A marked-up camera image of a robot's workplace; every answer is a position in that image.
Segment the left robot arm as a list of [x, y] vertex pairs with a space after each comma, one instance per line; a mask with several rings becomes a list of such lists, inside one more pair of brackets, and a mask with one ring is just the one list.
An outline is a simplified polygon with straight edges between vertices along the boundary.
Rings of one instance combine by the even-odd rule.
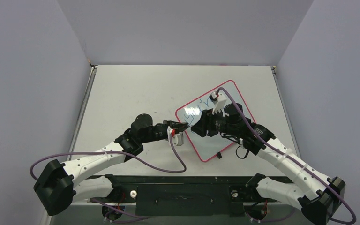
[[[113, 165], [135, 159], [142, 164], [165, 173], [183, 173], [187, 167], [178, 155], [175, 146], [182, 145], [187, 122], [165, 120], [156, 125], [148, 114], [140, 114], [130, 128], [107, 146], [95, 152], [78, 152], [79, 158], [59, 162], [59, 154], [42, 158], [32, 164], [30, 174], [36, 183], [33, 187], [49, 216], [67, 209], [72, 202], [94, 197], [114, 202], [120, 198], [121, 188], [105, 177], [92, 178], [96, 173]], [[169, 142], [181, 170], [167, 170], [153, 166], [138, 157], [143, 144], [165, 140]]]

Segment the pink framed whiteboard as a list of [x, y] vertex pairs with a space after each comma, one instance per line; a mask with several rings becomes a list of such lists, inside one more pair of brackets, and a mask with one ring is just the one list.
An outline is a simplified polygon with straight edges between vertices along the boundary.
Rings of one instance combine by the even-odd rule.
[[[202, 94], [201, 96], [178, 108], [175, 111], [175, 116], [177, 120], [179, 122], [187, 122], [189, 126], [192, 126], [196, 121], [199, 120], [203, 110], [210, 110], [213, 108], [214, 104], [209, 99], [209, 96], [212, 92], [216, 92], [220, 87], [226, 89], [226, 91], [232, 96], [234, 101], [244, 113], [247, 120], [249, 122], [255, 123], [255, 119], [246, 101], [240, 93], [237, 84], [233, 80], [225, 81], [214, 89]], [[236, 131], [236, 127], [247, 128], [245, 123], [242, 121], [240, 114], [237, 112], [226, 93], [222, 90], [220, 91], [220, 93], [223, 93], [227, 98], [225, 107], [229, 105], [229, 115], [227, 115], [227, 113], [223, 111], [223, 114], [225, 116], [225, 131], [223, 133], [218, 133], [212, 137], [200, 137], [194, 132], [192, 132], [191, 128], [187, 129], [186, 131], [186, 135], [191, 143], [191, 146], [195, 150], [199, 159], [203, 162], [207, 162], [213, 159], [214, 157], [216, 157], [216, 154], [218, 152], [222, 152], [223, 150], [228, 149], [231, 145], [235, 144], [235, 142], [223, 138], [223, 135], [235, 139], [240, 134], [240, 131]]]

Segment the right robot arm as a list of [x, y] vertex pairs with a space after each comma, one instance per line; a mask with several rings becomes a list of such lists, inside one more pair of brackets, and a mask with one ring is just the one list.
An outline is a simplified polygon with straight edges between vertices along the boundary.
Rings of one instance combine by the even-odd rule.
[[253, 123], [242, 108], [229, 104], [220, 111], [203, 110], [200, 119], [191, 127], [200, 137], [223, 134], [269, 162], [292, 183], [285, 184], [268, 176], [256, 174], [246, 186], [251, 200], [269, 198], [291, 205], [315, 225], [325, 225], [343, 204], [345, 182], [317, 171], [285, 147], [266, 127]]

